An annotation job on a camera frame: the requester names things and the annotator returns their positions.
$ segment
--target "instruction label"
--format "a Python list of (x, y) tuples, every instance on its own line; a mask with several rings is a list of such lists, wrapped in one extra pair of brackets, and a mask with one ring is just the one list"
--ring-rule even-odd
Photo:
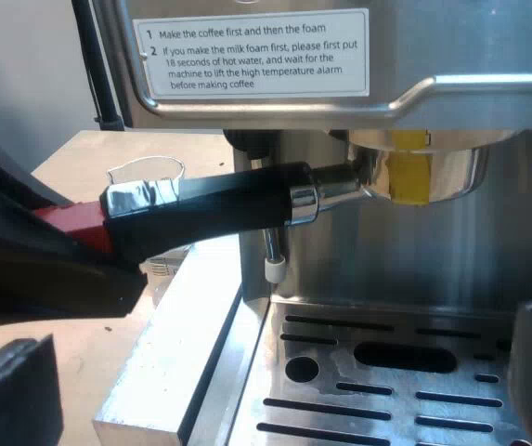
[(369, 11), (134, 20), (155, 99), (369, 95)]

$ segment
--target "slot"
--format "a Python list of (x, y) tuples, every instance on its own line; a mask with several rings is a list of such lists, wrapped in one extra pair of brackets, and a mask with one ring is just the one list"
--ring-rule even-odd
[(492, 432), (492, 426), (477, 421), (452, 420), (450, 418), (437, 418), (434, 416), (419, 415), (416, 424), (420, 426), (441, 427), (443, 429), (469, 430), (471, 432)]
[(474, 359), (479, 361), (494, 361), (495, 355), (491, 355), (489, 353), (476, 353), (474, 355)]
[(266, 398), (264, 405), (271, 407), (282, 407), (285, 409), (295, 409), (297, 411), (308, 411), (317, 413), (327, 413), (331, 415), (357, 416), (359, 418), (370, 418), (371, 420), (391, 420), (392, 415), (383, 411), (370, 411), (367, 409), (353, 409), (350, 407), (331, 406), (329, 404), (315, 404), (312, 402), (276, 400)]
[(479, 383), (497, 384), (499, 382), (499, 377), (495, 374), (476, 374), (474, 379)]
[(470, 406), (502, 407), (501, 400), (493, 398), (464, 397), (462, 395), (449, 395), (446, 393), (416, 392), (416, 398), (427, 401), (455, 402), (457, 404), (468, 404)]
[(370, 393), (373, 395), (391, 395), (394, 393), (391, 387), (373, 386), (371, 384), (352, 384), (352, 383), (338, 383), (336, 384), (338, 390), (348, 390), (351, 392)]
[(448, 374), (458, 365), (453, 353), (444, 348), (363, 342), (357, 345), (354, 354), (365, 365), (418, 372)]
[(280, 339), (283, 341), (308, 342), (309, 344), (322, 344), (325, 346), (335, 346), (338, 344), (338, 341), (335, 339), (315, 336), (302, 336), (300, 334), (282, 334)]
[(439, 328), (417, 328), (419, 335), (461, 337), (463, 339), (480, 339), (479, 333), (463, 332), (460, 330), (444, 330)]
[(293, 437), (303, 437), (306, 439), (326, 439), (329, 441), (338, 441), (341, 443), (364, 444), (367, 446), (389, 446), (388, 439), (379, 437), (369, 437), (358, 434), (345, 434), (343, 432), (334, 432), (330, 430), (307, 429), (305, 427), (293, 427), (284, 425), (272, 425), (270, 423), (260, 423), (257, 430), (262, 432), (272, 432), (274, 434), (291, 435)]
[(511, 352), (511, 339), (499, 339), (497, 341), (497, 348), (505, 353)]
[(394, 327), (384, 323), (336, 321), (333, 319), (306, 318), (304, 316), (286, 316), (286, 321), (313, 323), (315, 325), (331, 325), (333, 327), (363, 328), (365, 330), (378, 330), (380, 332), (394, 331)]

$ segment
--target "round hole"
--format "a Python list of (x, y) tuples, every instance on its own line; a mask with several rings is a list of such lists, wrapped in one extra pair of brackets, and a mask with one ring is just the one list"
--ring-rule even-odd
[(286, 364), (286, 375), (296, 383), (308, 383), (318, 374), (318, 364), (307, 356), (294, 358)]

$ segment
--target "black handle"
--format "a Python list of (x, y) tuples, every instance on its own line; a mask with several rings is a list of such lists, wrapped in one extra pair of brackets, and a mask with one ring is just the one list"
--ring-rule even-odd
[(151, 183), (141, 183), (127, 193), (136, 195), (132, 202), (147, 204), (131, 212), (113, 212), (110, 188), (100, 197), (115, 253), (137, 263), (198, 240), (283, 226), (292, 218), (290, 189), (312, 180), (305, 163), (187, 179), (169, 203), (158, 199)]

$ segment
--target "red object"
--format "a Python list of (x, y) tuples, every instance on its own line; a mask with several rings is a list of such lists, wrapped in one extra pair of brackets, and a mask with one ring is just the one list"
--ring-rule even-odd
[(33, 211), (36, 216), (96, 251), (112, 253), (105, 216), (99, 202), (51, 206)]

